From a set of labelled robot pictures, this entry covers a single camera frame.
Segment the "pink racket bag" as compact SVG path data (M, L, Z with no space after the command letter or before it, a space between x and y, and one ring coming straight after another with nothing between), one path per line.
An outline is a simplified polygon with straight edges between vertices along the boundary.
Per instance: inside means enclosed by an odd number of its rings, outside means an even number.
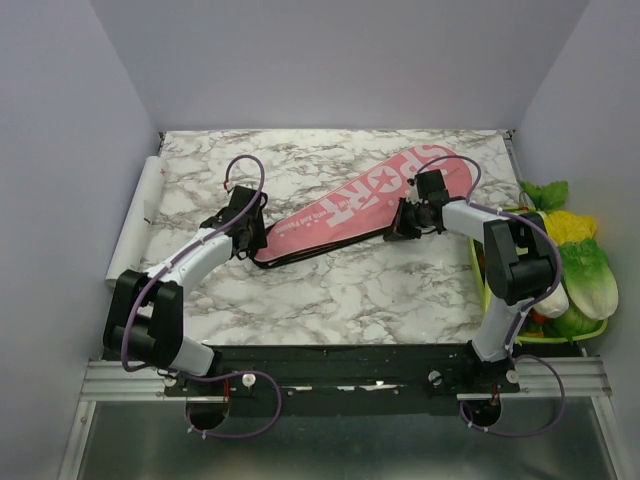
M333 191L275 222L253 263L270 269L375 237L391 225L409 179L420 167L439 169L453 197L466 196L477 174L454 151L439 145L405 149Z

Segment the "white shuttlecock tube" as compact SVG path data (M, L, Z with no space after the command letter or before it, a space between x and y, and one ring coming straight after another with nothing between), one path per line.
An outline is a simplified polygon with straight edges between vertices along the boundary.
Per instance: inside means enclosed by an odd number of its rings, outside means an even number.
M158 157L146 159L116 244L105 283L114 288L118 277L136 270L145 252L165 183L167 162Z

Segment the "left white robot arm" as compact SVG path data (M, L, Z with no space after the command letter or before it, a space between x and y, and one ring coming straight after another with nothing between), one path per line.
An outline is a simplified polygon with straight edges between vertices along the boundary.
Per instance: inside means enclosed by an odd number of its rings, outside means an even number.
M268 195L236 186L229 204L202 222L195 236L162 263L115 281L103 346L121 359L187 373L201 395L222 380L215 352L184 331L184 300L207 275L232 258L252 258L267 246L263 209Z

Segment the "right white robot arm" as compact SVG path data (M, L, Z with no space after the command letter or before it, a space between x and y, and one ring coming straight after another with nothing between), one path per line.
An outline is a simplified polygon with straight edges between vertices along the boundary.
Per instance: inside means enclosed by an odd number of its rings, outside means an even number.
M409 196L399 200L386 241L413 240L425 230L458 233L479 242L484 251L489 306L471 341L477 355L460 367L460 379L480 392L496 380L492 363L509 357L515 336L534 305L558 289L562 277L559 250L537 213L514 214L453 197L439 170L409 180Z

